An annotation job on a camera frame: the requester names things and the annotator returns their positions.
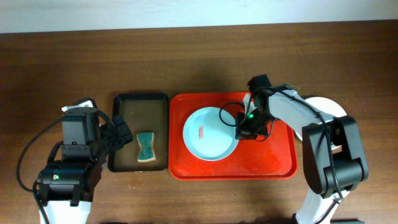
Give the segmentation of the green and yellow sponge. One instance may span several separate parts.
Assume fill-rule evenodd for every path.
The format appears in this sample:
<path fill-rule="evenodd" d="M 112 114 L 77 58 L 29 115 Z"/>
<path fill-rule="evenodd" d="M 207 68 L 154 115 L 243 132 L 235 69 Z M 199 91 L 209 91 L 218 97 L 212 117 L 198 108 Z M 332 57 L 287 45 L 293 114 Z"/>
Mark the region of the green and yellow sponge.
<path fill-rule="evenodd" d="M 154 152 L 154 133 L 139 133 L 137 136 L 137 142 L 139 145 L 139 153 L 137 156 L 138 162 L 150 162 L 155 161 Z"/>

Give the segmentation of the light blue plate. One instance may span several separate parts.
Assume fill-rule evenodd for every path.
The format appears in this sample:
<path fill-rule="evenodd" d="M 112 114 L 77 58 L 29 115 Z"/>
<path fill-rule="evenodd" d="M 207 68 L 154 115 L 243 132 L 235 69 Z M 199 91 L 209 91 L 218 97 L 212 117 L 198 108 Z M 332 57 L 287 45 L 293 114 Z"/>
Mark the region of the light blue plate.
<path fill-rule="evenodd" d="M 217 107 L 205 107 L 193 112 L 183 126 L 186 148 L 204 161 L 219 161 L 228 157 L 238 146 L 234 117 Z"/>

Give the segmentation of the white plate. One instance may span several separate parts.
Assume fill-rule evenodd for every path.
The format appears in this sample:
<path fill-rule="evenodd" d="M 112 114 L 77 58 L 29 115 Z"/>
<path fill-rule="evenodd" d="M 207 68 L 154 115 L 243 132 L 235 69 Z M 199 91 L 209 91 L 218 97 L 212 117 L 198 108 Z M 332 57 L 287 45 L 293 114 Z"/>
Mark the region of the white plate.
<path fill-rule="evenodd" d="M 313 96 L 305 98 L 305 101 L 308 104 L 312 105 L 314 108 L 317 108 L 318 110 L 333 115 L 335 117 L 342 117 L 347 115 L 346 111 L 338 103 L 329 98 Z M 304 117 L 299 119 L 299 121 L 301 122 L 301 127 L 298 129 L 300 133 L 295 131 L 295 134 L 300 141 L 302 141 L 302 127 L 310 124 L 310 121 L 312 120 L 315 120 L 319 123 L 319 120 L 315 116 L 313 116 L 313 118 Z"/>

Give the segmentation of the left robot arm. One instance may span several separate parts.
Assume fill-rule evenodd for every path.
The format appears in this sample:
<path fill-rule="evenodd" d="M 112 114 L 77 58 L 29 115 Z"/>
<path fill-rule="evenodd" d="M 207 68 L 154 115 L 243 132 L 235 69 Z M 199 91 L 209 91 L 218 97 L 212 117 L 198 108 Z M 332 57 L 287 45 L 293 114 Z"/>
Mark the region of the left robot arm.
<path fill-rule="evenodd" d="M 109 153 L 133 140 L 124 118 L 95 107 L 66 108 L 56 143 L 33 185 L 41 223 L 85 223 Z"/>

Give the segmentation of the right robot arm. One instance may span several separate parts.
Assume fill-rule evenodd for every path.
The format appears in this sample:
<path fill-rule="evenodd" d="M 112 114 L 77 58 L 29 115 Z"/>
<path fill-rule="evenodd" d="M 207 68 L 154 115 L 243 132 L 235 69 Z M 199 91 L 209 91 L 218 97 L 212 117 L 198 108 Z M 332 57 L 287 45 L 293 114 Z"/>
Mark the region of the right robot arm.
<path fill-rule="evenodd" d="M 250 97 L 236 117 L 235 138 L 265 141 L 271 135 L 266 126 L 276 120 L 301 135 L 308 192 L 290 221 L 331 223 L 340 203 L 369 175 L 356 120 L 312 106 L 290 85 L 272 85 L 267 75 L 252 77 L 248 89 Z"/>

